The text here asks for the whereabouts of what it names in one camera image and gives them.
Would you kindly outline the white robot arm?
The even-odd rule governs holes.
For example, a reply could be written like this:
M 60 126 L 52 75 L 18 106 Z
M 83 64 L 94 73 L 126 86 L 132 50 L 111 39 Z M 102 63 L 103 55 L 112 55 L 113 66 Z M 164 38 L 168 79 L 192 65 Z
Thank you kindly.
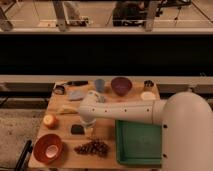
M 100 103 L 89 91 L 78 107 L 85 125 L 108 118 L 160 125 L 162 171 L 213 171 L 213 110 L 201 96 L 179 92 L 167 100 Z

